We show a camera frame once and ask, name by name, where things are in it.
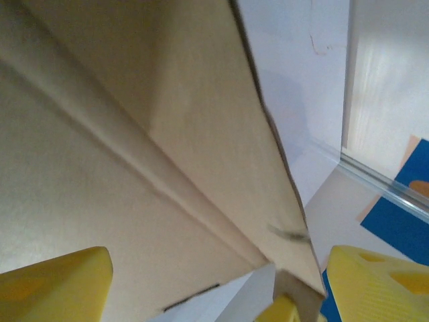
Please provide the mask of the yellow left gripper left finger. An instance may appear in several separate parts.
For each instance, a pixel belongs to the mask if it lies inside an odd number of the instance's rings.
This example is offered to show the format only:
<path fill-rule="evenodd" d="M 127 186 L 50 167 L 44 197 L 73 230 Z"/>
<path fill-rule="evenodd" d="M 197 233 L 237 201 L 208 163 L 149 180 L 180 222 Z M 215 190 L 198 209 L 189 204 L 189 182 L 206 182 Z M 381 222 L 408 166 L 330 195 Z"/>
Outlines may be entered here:
<path fill-rule="evenodd" d="M 103 246 L 1 274 L 2 321 L 100 321 L 113 279 Z"/>

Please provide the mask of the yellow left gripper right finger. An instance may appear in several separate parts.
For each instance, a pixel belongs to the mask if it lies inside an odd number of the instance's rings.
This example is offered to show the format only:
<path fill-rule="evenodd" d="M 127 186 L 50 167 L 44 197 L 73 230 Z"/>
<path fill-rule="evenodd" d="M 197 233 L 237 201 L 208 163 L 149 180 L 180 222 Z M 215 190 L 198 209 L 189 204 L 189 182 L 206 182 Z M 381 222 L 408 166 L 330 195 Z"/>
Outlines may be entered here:
<path fill-rule="evenodd" d="M 428 267 L 353 246 L 329 255 L 329 284 L 342 321 L 427 321 Z"/>

